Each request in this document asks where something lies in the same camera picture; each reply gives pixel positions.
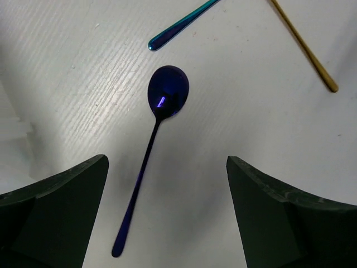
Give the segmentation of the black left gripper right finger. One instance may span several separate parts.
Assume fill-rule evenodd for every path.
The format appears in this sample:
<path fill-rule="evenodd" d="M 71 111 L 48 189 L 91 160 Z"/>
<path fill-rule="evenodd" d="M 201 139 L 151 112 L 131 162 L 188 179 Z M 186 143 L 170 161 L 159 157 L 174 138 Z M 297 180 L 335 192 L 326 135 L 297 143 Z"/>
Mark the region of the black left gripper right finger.
<path fill-rule="evenodd" d="M 226 162 L 248 267 L 355 267 L 356 206 L 313 195 L 236 156 Z"/>

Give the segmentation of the purple blue iridescent spoon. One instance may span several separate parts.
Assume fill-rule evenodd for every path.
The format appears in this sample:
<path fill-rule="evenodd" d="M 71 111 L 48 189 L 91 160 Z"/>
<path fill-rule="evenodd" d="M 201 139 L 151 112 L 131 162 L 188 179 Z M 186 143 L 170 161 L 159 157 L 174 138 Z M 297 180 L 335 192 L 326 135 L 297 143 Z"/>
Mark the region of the purple blue iridescent spoon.
<path fill-rule="evenodd" d="M 162 66 L 157 69 L 149 81 L 147 91 L 148 104 L 156 122 L 144 155 L 131 199 L 128 204 L 128 208 L 114 241 L 111 252 L 113 257 L 119 257 L 123 253 L 142 179 L 159 126 L 162 121 L 174 116 L 182 109 L 187 100 L 189 88 L 189 80 L 186 74 L 180 68 L 171 65 Z"/>

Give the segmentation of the rainbow iridescent spoon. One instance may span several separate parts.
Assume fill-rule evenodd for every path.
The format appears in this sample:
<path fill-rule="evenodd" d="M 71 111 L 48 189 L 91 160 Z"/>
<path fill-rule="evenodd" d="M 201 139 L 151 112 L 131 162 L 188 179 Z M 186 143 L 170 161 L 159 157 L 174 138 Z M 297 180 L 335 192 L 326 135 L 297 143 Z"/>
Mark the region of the rainbow iridescent spoon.
<path fill-rule="evenodd" d="M 206 3 L 202 4 L 200 7 L 198 7 L 179 21 L 175 22 L 170 27 L 166 28 L 165 30 L 151 38 L 148 42 L 148 49 L 150 51 L 159 50 L 175 36 L 177 36 L 181 31 L 183 31 L 189 24 L 194 22 L 204 12 L 214 6 L 217 2 L 219 2 L 219 0 L 207 1 Z"/>

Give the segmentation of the slim gold spoon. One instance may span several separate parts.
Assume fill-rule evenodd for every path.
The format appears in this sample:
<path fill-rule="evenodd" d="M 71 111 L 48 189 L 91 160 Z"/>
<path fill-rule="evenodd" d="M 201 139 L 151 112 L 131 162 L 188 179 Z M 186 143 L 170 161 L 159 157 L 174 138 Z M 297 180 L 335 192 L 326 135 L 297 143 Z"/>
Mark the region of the slim gold spoon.
<path fill-rule="evenodd" d="M 320 61 L 315 56 L 315 54 L 311 51 L 309 46 L 305 43 L 304 39 L 299 34 L 299 32 L 296 30 L 296 28 L 294 27 L 293 23 L 290 21 L 288 16 L 285 14 L 284 10 L 279 5 L 278 1 L 270 0 L 269 3 L 272 5 L 272 7 L 276 10 L 277 14 L 280 16 L 282 21 L 285 23 L 288 31 L 295 38 L 295 40 L 298 43 L 298 45 L 300 46 L 302 52 L 308 58 L 311 65 L 317 72 L 317 75 L 320 77 L 321 81 L 325 84 L 327 89 L 332 93 L 337 93 L 339 91 L 339 86 L 333 80 L 331 75 L 326 71 L 324 66 L 320 63 Z"/>

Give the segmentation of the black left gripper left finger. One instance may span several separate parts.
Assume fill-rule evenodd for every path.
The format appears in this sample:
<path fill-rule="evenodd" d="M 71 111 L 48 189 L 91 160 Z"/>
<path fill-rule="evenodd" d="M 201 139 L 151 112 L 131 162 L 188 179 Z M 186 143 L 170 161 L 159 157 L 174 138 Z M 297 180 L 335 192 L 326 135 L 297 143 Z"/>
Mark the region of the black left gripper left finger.
<path fill-rule="evenodd" d="M 82 267 L 108 170 L 96 155 L 2 194 L 1 267 Z"/>

